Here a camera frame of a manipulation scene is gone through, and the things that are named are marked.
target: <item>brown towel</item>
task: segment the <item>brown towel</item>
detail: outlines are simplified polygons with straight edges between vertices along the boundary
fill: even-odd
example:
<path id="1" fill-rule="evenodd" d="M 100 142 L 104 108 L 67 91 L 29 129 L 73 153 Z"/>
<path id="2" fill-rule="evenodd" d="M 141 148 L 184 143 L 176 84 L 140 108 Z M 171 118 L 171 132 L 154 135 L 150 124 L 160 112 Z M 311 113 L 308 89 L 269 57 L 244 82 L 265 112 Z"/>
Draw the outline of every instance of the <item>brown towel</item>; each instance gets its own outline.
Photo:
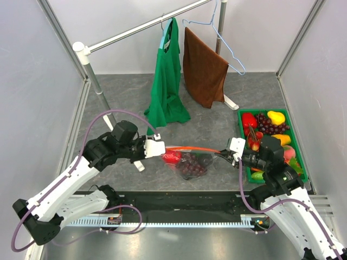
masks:
<path id="1" fill-rule="evenodd" d="M 211 50 L 189 28 L 185 28 L 183 73 L 187 90 L 203 107 L 224 102 L 223 85 L 228 62 Z"/>

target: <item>plastic bag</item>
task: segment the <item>plastic bag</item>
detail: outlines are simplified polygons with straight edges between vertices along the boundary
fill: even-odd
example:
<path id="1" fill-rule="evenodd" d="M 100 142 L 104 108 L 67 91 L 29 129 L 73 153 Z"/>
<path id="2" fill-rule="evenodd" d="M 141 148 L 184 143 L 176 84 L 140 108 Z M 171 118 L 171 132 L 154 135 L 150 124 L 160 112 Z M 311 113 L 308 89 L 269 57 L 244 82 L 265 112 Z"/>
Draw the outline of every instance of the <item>plastic bag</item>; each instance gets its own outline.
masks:
<path id="1" fill-rule="evenodd" d="M 182 151 L 166 151 L 162 158 L 171 169 L 185 180 L 206 175 L 214 160 L 214 157 L 209 153 Z"/>

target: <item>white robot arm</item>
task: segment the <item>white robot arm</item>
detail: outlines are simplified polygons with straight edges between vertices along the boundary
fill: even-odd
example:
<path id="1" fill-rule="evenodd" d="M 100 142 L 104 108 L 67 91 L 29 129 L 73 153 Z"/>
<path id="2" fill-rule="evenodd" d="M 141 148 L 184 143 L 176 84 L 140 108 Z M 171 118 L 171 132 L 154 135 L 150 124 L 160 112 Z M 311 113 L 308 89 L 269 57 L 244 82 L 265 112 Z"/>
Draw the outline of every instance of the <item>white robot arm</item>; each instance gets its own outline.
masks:
<path id="1" fill-rule="evenodd" d="M 247 208 L 254 213 L 267 214 L 293 243 L 303 260 L 346 260 L 346 248 L 323 222 L 300 176 L 284 163 L 280 141 L 264 136 L 259 152 L 243 150 L 244 145 L 243 139 L 233 138 L 218 156 L 240 167 L 241 196 Z M 243 194 L 239 158 L 242 158 L 242 165 L 264 171 L 265 185 L 252 190 L 247 200 Z"/>
<path id="2" fill-rule="evenodd" d="M 84 183 L 104 168 L 114 164 L 118 158 L 128 158 L 133 163 L 165 153 L 165 144 L 160 135 L 153 138 L 144 135 L 134 139 L 136 134 L 137 127 L 134 124 L 128 121 L 117 123 L 112 132 L 86 144 L 72 173 L 69 171 L 79 159 L 78 156 L 43 191 L 27 201 L 19 199 L 13 204 L 21 219 L 34 208 L 23 224 L 37 245 L 51 241 L 70 222 L 118 204 L 119 197 L 109 185 L 98 187 L 98 190 L 83 198 L 67 202 Z"/>

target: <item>metal rod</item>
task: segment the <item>metal rod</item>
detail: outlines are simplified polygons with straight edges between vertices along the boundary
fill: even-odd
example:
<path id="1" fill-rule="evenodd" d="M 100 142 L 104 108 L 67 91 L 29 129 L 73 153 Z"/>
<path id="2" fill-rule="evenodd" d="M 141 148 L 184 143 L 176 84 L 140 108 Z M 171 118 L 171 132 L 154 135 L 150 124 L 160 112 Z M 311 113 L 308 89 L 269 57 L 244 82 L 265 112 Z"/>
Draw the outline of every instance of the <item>metal rod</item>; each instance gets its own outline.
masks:
<path id="1" fill-rule="evenodd" d="M 86 72 L 87 72 L 87 74 L 88 74 L 88 76 L 89 76 L 89 78 L 91 80 L 92 86 L 93 86 L 93 88 L 95 90 L 95 93 L 97 94 L 97 96 L 98 96 L 98 98 L 99 98 L 103 108 L 105 110 L 110 110 L 111 108 L 110 108 L 109 104 L 107 103 L 105 95 L 102 92 L 102 89 L 100 87 L 99 81 L 98 81 L 96 75 L 94 74 L 94 71 L 93 71 L 93 68 L 92 68 L 91 64 L 89 63 L 89 64 L 83 65 L 83 66 L 84 66 L 84 68 L 85 68 L 85 70 L 86 70 Z M 107 116 L 108 116 L 111 124 L 113 126 L 115 126 L 116 120 L 114 118 L 114 115 L 111 113 L 110 115 L 107 115 Z"/>
<path id="2" fill-rule="evenodd" d="M 187 11 L 189 11 L 191 9 L 194 9 L 194 8 L 200 6 L 200 5 L 206 4 L 206 3 L 210 2 L 210 1 L 211 0 L 200 0 L 200 1 L 195 2 L 193 4 L 187 5 L 186 7 L 180 8 L 180 9 L 178 9 L 176 11 L 173 11 L 173 12 L 167 14 L 167 15 L 160 16 L 160 17 L 158 17 L 156 19 L 153 19 L 153 20 L 151 20 L 149 22 L 141 24 L 141 25 L 139 25 L 139 26 L 137 26 L 135 28 L 132 28 L 132 29 L 130 29 L 128 31 L 122 32 L 119 35 L 113 36 L 113 37 L 111 37 L 111 38 L 109 38 L 107 40 L 104 40 L 104 41 L 99 42 L 97 44 L 94 44 L 92 46 L 88 46 L 88 48 L 89 48 L 90 52 L 93 53 L 93 52 L 95 52 L 97 50 L 102 49 L 103 47 L 109 46 L 112 43 L 118 42 L 118 41 L 123 40 L 123 39 L 125 39 L 125 38 L 127 38 L 127 37 L 129 37 L 129 36 L 131 36 L 133 34 L 136 34 L 139 31 L 143 31 L 143 30 L 145 30 L 145 29 L 147 29 L 149 27 L 152 27 L 152 26 L 154 26 L 156 24 L 159 24 L 159 23 L 161 23 L 161 21 L 166 21 L 166 20 L 168 20 L 168 19 L 170 19 L 170 18 L 172 18 L 174 16 L 180 15 L 180 14 L 182 14 L 184 12 L 187 12 Z"/>
<path id="3" fill-rule="evenodd" d="M 219 23 L 218 23 L 218 33 L 222 36 L 223 27 L 224 27 L 224 18 L 226 16 L 227 2 L 221 3 L 221 12 L 219 14 Z M 221 52 L 221 39 L 217 35 L 217 43 L 216 43 L 216 53 L 219 54 Z"/>
<path id="4" fill-rule="evenodd" d="M 70 58 L 72 59 L 76 69 L 78 70 L 79 74 L 84 80 L 87 80 L 87 74 L 83 70 L 83 67 L 81 63 L 79 62 L 76 53 L 72 49 L 72 46 L 70 44 L 70 41 L 68 40 L 61 24 L 59 23 L 56 15 L 54 14 L 54 11 L 47 0 L 38 0 L 38 3 L 40 4 L 43 12 L 46 14 L 47 19 L 51 23 L 53 29 L 55 30 L 55 33 L 57 34 L 58 38 L 60 39 L 63 47 L 65 48 L 65 51 L 68 53 Z"/>
<path id="5" fill-rule="evenodd" d="M 303 38 L 305 37 L 307 31 L 309 30 L 314 18 L 317 16 L 319 10 L 322 8 L 323 4 L 326 0 L 316 0 L 307 15 L 303 25 L 301 26 L 297 36 L 295 37 L 291 47 L 289 48 L 289 51 L 287 52 L 284 60 L 282 61 L 281 66 L 279 67 L 278 71 L 276 72 L 277 77 L 279 78 L 284 70 L 287 68 L 289 61 L 292 59 L 294 53 L 297 51 L 300 43 L 302 42 Z"/>

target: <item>white wall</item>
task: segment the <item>white wall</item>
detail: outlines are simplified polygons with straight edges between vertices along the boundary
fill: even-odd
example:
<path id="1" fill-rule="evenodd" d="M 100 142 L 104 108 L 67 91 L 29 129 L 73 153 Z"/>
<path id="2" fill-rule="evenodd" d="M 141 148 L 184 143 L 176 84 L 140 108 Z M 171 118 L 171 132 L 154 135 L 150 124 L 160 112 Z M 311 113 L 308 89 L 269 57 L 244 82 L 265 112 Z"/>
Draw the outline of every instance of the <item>white wall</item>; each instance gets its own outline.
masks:
<path id="1" fill-rule="evenodd" d="M 0 1 L 0 252 L 11 251 L 19 218 L 12 204 L 56 176 L 82 78 L 37 0 Z M 16 246 L 29 242 L 21 228 Z"/>
<path id="2" fill-rule="evenodd" d="M 326 194 L 347 245 L 345 0 L 326 1 L 282 82 L 314 186 Z"/>
<path id="3" fill-rule="evenodd" d="M 70 41 L 95 44 L 127 29 L 181 8 L 194 0 L 49 0 Z M 274 72 L 284 59 L 314 0 L 229 0 L 225 39 L 248 72 Z M 183 18 L 209 22 L 214 0 L 178 17 L 183 54 Z M 215 25 L 218 26 L 219 7 Z M 202 25 L 193 32 L 215 49 L 216 34 Z M 153 73 L 162 31 L 160 25 L 142 31 L 91 55 L 97 74 Z M 230 63 L 231 54 L 221 55 Z"/>

